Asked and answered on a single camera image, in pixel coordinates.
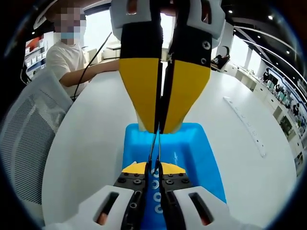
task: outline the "metal ring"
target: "metal ring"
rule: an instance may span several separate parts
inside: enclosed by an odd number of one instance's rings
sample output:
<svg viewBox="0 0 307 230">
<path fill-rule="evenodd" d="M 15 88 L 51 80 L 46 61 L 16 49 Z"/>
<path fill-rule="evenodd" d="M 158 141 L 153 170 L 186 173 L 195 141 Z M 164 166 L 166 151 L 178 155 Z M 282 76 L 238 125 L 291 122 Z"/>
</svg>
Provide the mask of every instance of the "metal ring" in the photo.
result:
<svg viewBox="0 0 307 230">
<path fill-rule="evenodd" d="M 163 213 L 161 205 L 157 205 L 156 207 L 154 207 L 154 210 L 155 210 L 156 213 L 159 213 L 159 214 Z"/>
<path fill-rule="evenodd" d="M 204 64 L 206 64 L 206 62 L 207 62 L 207 60 L 205 59 L 205 58 L 202 58 L 201 59 L 201 63 L 204 65 Z"/>
<path fill-rule="evenodd" d="M 154 198 L 153 200 L 155 202 L 161 202 L 161 193 L 159 193 L 159 192 L 155 193 L 153 198 Z"/>
<path fill-rule="evenodd" d="M 154 169 L 151 170 L 151 175 L 153 175 L 155 178 L 159 178 L 159 169 L 157 169 L 157 171 L 154 172 Z"/>
<path fill-rule="evenodd" d="M 152 181 L 152 189 L 157 189 L 158 187 L 159 187 L 159 181 L 158 180 L 153 180 Z"/>
<path fill-rule="evenodd" d="M 203 47 L 204 49 L 206 49 L 206 50 L 209 50 L 209 49 L 211 48 L 211 45 L 210 45 L 210 43 L 209 43 L 208 41 L 204 41 L 204 42 L 202 43 L 202 47 Z"/>
</svg>

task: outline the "window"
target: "window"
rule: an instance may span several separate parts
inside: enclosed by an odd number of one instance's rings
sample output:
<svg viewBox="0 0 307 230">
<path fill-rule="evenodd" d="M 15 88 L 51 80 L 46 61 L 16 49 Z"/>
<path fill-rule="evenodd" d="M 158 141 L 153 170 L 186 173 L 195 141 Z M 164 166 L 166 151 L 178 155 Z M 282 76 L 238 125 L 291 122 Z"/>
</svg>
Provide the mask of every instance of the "window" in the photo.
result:
<svg viewBox="0 0 307 230">
<path fill-rule="evenodd" d="M 244 67 L 247 55 L 248 45 L 235 35 L 231 46 L 230 60 L 236 65 Z"/>
<path fill-rule="evenodd" d="M 163 48 L 168 48 L 173 35 L 173 17 L 162 13 L 161 26 L 163 29 Z M 112 24 L 109 11 L 102 11 L 86 16 L 84 46 L 88 46 L 88 49 L 99 49 L 111 31 Z M 115 42 L 116 40 L 117 39 L 111 35 L 108 43 Z"/>
<path fill-rule="evenodd" d="M 261 57 L 253 50 L 248 64 L 248 69 L 254 71 L 254 73 L 257 74 L 260 67 L 260 63 Z"/>
<path fill-rule="evenodd" d="M 111 31 L 112 25 L 109 11 L 102 11 L 86 16 L 84 46 L 88 46 L 88 49 L 99 49 Z M 113 35 L 111 36 L 108 42 L 111 39 L 116 40 Z"/>
</svg>

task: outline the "white ruler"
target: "white ruler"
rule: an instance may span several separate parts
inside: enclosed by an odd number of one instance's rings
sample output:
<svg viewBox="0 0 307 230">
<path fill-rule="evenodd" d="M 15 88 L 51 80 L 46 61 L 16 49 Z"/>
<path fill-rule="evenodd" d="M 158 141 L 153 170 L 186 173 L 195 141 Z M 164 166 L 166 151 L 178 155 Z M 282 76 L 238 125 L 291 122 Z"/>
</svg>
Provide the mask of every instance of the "white ruler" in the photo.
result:
<svg viewBox="0 0 307 230">
<path fill-rule="evenodd" d="M 240 120 L 244 124 L 245 128 L 248 130 L 249 134 L 253 138 L 253 140 L 254 140 L 254 142 L 255 142 L 258 150 L 259 150 L 260 156 L 265 157 L 267 155 L 267 152 L 265 150 L 263 142 L 261 141 L 261 139 L 257 135 L 257 132 L 254 129 L 254 127 L 250 124 L 250 122 L 248 121 L 246 116 L 240 111 L 238 106 L 229 97 L 224 97 L 224 100 L 230 105 L 230 107 L 233 109 L 233 111 L 236 113 L 236 115 L 240 118 Z"/>
</svg>

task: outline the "white table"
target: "white table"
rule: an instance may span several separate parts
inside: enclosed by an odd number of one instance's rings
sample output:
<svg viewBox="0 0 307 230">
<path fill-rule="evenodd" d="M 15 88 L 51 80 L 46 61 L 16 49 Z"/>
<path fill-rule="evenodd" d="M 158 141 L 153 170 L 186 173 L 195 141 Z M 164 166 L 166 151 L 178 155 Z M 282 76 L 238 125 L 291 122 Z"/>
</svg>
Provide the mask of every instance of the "white table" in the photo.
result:
<svg viewBox="0 0 307 230">
<path fill-rule="evenodd" d="M 223 100 L 241 107 L 261 137 L 262 158 L 247 129 Z M 212 71 L 185 122 L 200 123 L 215 155 L 231 214 L 266 226 L 281 210 L 295 181 L 289 143 L 275 118 L 237 79 Z M 136 114 L 118 72 L 97 75 L 64 118 L 50 149 L 42 202 L 45 223 L 62 222 L 121 168 L 125 128 Z"/>
</svg>

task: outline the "slot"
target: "slot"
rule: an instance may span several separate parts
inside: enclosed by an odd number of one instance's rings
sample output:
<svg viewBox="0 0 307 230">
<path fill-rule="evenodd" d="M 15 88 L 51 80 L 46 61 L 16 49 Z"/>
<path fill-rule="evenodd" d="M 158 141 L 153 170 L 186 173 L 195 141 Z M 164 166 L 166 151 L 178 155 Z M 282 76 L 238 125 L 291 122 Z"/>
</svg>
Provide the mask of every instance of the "slot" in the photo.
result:
<svg viewBox="0 0 307 230">
<path fill-rule="evenodd" d="M 209 211 L 208 207 L 205 205 L 204 201 L 197 193 L 189 194 L 203 225 L 207 226 L 213 222 L 213 216 Z"/>
<path fill-rule="evenodd" d="M 138 9 L 138 0 L 128 0 L 127 1 L 127 14 L 134 15 Z"/>
<path fill-rule="evenodd" d="M 118 193 L 110 193 L 108 198 L 104 202 L 104 206 L 102 208 L 102 211 L 99 213 L 99 216 L 95 218 L 95 222 L 99 225 L 105 225 L 107 221 L 107 216 L 115 203 L 116 199 L 118 197 Z"/>
<path fill-rule="evenodd" d="M 201 1 L 201 21 L 207 24 L 211 24 L 211 7 L 207 0 Z"/>
</svg>

